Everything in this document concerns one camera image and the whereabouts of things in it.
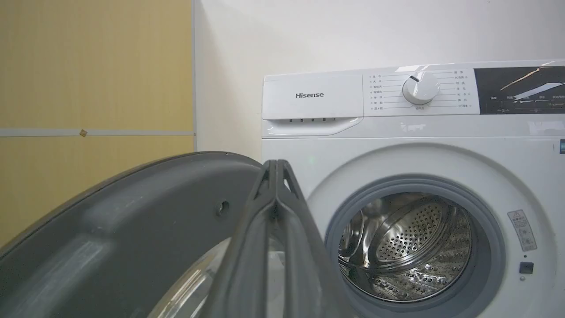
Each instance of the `warning label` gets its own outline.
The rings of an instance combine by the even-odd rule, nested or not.
[[[529,225],[526,214],[522,210],[508,212],[508,217],[516,230],[522,251],[532,251],[537,249],[536,239],[533,237],[532,228]]]

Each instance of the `door glass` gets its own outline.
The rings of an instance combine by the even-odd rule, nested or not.
[[[169,289],[149,318],[198,317],[229,242],[229,238],[220,242],[200,257]],[[277,240],[270,239],[267,268],[268,317],[283,317],[284,265],[285,255],[282,245]]]

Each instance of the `program selector knob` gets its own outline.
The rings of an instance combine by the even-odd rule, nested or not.
[[[412,74],[402,86],[404,98],[415,105],[424,105],[431,102],[439,92],[440,84],[437,78],[428,72]]]

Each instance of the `yellow cabinet door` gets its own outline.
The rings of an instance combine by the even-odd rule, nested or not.
[[[187,0],[0,2],[0,246],[100,181],[194,151],[190,17]]]

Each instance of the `front-load washing machine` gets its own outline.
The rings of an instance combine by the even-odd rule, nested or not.
[[[262,159],[292,165],[360,316],[563,316],[564,66],[265,77]]]

